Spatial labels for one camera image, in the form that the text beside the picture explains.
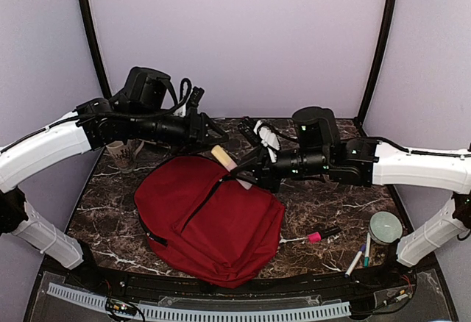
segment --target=red fabric pouch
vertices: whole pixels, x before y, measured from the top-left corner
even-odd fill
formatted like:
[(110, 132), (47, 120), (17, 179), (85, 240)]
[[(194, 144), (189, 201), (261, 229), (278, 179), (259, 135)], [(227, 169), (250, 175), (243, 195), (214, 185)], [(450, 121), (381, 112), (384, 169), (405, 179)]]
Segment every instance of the red fabric pouch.
[(222, 287), (247, 282), (273, 258), (285, 212), (268, 191), (245, 190), (200, 156), (164, 162), (137, 189), (135, 204), (159, 258)]

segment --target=dark marble surface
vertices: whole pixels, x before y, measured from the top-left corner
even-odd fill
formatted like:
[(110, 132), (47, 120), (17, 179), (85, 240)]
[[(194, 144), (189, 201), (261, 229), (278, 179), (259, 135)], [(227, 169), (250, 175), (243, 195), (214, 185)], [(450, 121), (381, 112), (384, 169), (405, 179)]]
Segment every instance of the dark marble surface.
[[(234, 160), (251, 149), (237, 132), (238, 120), (218, 122), (230, 133), (230, 141), (223, 146)], [(269, 122), (286, 134), (294, 135), (290, 121), (274, 119)], [(351, 121), (337, 120), (337, 123), (342, 138), (358, 135)], [(292, 144), (281, 140), (281, 146), (287, 149)], [(144, 148), (138, 155), (135, 170), (121, 174), (110, 155), (103, 154), (68, 231), (71, 236), (89, 243), (99, 265), (136, 273), (187, 276), (160, 261), (150, 250), (133, 201), (139, 184), (168, 155), (169, 149), (164, 147), (157, 153)], [(365, 242), (371, 216), (381, 210), (398, 215), (387, 189), (379, 186), (365, 188), (286, 180), (276, 196), (286, 205), (282, 240), (276, 257), (258, 278), (345, 271)], [(340, 226), (343, 231), (320, 243), (289, 241), (332, 225)], [(386, 248), (372, 243), (370, 255), (371, 265), (379, 265), (386, 255)]]

